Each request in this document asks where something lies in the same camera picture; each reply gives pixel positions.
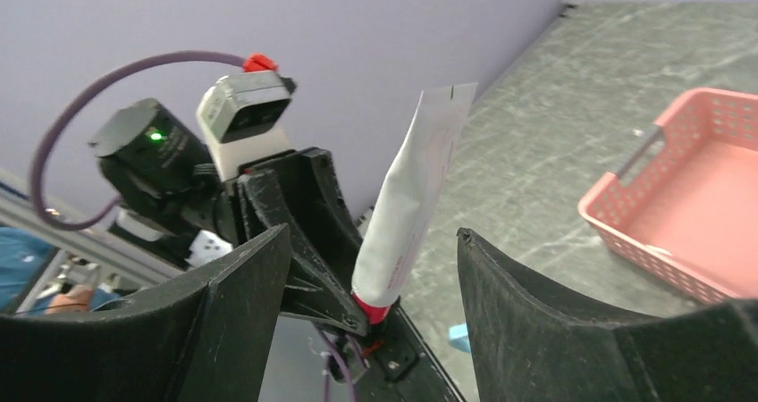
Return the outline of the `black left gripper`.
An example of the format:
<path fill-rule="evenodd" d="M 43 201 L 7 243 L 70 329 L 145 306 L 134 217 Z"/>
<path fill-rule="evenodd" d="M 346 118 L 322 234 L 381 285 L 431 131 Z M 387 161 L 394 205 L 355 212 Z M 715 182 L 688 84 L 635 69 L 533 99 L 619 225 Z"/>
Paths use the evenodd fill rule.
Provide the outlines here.
<path fill-rule="evenodd" d="M 238 245 L 270 226 L 290 226 L 291 266 L 280 314 L 365 336 L 368 319 L 317 252 L 356 252 L 333 155 L 287 150 L 234 167 L 213 209 L 213 231 Z"/>

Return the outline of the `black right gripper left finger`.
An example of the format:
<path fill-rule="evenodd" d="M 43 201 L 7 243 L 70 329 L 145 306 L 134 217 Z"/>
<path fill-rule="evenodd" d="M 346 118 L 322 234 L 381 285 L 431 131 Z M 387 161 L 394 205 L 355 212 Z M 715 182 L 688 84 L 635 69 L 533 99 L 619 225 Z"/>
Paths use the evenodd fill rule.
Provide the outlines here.
<path fill-rule="evenodd" d="M 92 312 L 3 315 L 4 401 L 255 401 L 291 262 L 277 225 Z"/>

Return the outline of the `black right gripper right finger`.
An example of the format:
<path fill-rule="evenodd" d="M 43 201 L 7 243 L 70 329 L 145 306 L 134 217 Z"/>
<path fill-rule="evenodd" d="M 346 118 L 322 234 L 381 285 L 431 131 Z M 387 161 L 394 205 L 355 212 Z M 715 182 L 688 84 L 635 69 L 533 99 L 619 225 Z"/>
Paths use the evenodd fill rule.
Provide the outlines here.
<path fill-rule="evenodd" d="M 483 401 L 754 401 L 757 303 L 670 318 L 593 299 L 458 231 L 458 273 Z"/>

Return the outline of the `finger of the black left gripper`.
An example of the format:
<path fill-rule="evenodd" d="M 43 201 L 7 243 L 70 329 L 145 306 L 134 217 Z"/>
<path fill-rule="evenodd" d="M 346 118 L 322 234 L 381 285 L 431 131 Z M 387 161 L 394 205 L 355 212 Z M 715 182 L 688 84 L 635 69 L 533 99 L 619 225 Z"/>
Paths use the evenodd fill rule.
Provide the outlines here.
<path fill-rule="evenodd" d="M 390 311 L 358 344 L 368 363 L 355 385 L 358 401 L 464 402 L 405 311 Z"/>

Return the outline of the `white red-capped toothpaste tube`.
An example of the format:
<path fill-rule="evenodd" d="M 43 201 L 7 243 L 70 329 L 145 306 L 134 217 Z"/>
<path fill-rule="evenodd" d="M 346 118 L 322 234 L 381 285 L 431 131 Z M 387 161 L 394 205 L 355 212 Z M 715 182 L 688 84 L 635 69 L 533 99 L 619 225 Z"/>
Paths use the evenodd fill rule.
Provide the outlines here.
<path fill-rule="evenodd" d="M 420 95 L 352 273 L 352 296 L 372 325 L 386 318 L 417 260 L 476 89 L 466 83 Z"/>

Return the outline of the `light blue white mug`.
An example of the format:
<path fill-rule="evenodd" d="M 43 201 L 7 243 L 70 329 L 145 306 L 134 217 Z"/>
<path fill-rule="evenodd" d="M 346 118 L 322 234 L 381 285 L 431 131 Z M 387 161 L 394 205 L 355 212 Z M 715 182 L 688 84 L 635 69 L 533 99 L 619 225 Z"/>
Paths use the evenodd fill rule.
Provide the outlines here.
<path fill-rule="evenodd" d="M 451 326 L 448 329 L 448 343 L 452 348 L 463 353 L 471 353 L 468 327 L 465 322 Z"/>

